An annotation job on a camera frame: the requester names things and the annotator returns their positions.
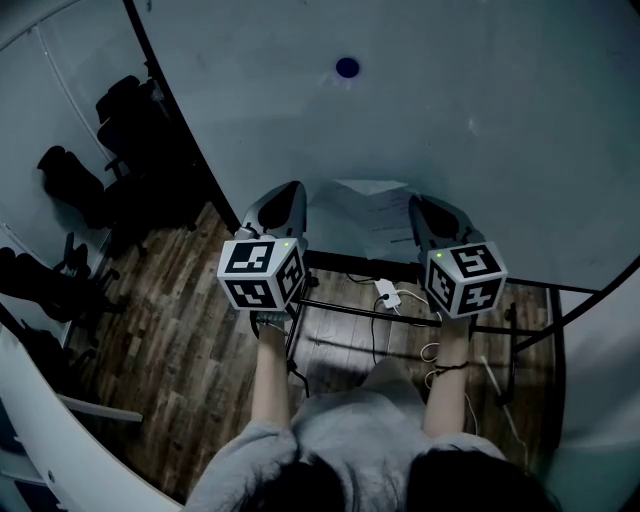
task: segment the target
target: power adapter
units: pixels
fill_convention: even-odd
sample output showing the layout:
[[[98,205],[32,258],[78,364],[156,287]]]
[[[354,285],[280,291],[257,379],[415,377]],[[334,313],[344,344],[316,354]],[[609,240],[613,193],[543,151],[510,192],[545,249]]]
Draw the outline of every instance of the power adapter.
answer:
[[[393,283],[388,279],[378,279],[375,281],[376,288],[378,289],[378,294],[380,298],[384,302],[384,305],[387,309],[393,309],[394,307],[398,307],[402,302],[400,300],[400,295],[396,291],[396,287],[393,286]]]

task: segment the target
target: forearm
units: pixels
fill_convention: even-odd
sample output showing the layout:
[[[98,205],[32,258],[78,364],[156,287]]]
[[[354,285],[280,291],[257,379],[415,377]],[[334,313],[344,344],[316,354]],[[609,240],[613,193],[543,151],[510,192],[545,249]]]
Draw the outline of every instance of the forearm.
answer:
[[[251,419],[283,428],[291,423],[284,336],[273,327],[260,327]]]
[[[468,323],[452,326],[449,322],[445,320],[442,328],[438,366],[460,366],[469,360]],[[466,368],[433,379],[422,427],[429,437],[462,432],[466,382]]]

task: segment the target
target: person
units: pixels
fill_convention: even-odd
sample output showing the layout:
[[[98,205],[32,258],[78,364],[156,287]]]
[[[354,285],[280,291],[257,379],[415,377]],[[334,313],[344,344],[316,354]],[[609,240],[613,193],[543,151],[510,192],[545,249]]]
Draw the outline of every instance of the person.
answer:
[[[556,510],[533,477],[462,432],[468,321],[443,321],[426,408],[387,358],[361,387],[312,396],[293,420],[283,331],[269,321],[251,421],[209,463],[185,512]]]

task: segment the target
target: gray shirt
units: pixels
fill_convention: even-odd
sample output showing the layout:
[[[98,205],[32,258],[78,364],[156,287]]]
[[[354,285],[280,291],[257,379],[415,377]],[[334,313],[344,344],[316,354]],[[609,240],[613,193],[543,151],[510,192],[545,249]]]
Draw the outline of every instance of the gray shirt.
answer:
[[[364,510],[397,509],[411,463],[434,447],[475,449],[504,458],[489,441],[470,434],[428,438],[421,429],[424,405],[403,401],[410,391],[400,383],[386,388],[384,393],[359,388],[313,396],[303,403],[291,429],[250,422],[209,463],[185,511],[233,510],[257,481],[275,478],[282,465],[293,462],[298,449],[302,461],[313,453],[334,469],[347,510],[353,508],[354,488]]]

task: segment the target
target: office chair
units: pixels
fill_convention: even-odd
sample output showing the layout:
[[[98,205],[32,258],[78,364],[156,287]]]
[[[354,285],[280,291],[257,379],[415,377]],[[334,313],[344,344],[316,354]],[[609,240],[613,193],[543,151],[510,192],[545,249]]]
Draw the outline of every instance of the office chair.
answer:
[[[117,158],[107,165],[122,178],[119,164],[144,180],[152,225],[195,229],[205,194],[181,133],[153,97],[154,82],[133,76],[113,85],[98,101],[98,140]]]
[[[89,279],[90,269],[86,260],[78,262],[79,254],[86,255],[86,246],[69,251],[52,270],[29,254],[16,256],[12,249],[4,247],[0,249],[0,293],[35,302],[58,322],[75,321],[87,330],[90,343],[97,346],[95,331],[102,314],[122,313],[125,309],[104,295],[109,279],[120,276],[109,270],[100,279]],[[75,267],[75,275],[60,273],[65,267]]]
[[[119,179],[105,190],[102,182],[62,146],[49,148],[38,169],[45,174],[45,191],[79,210],[87,227],[112,228],[115,252],[134,241],[140,254],[146,254],[139,242],[145,231],[145,208],[138,180]]]
[[[79,374],[84,364],[88,360],[95,358],[95,349],[85,350],[72,362],[73,351],[63,349],[53,334],[49,331],[33,329],[24,321],[20,325],[2,304],[0,304],[0,324],[4,325],[18,338],[18,341],[22,343],[33,363],[38,367],[38,370],[54,391],[65,396],[78,399],[84,398],[82,387],[79,383]],[[3,412],[3,409],[0,410],[0,421],[3,419]]]

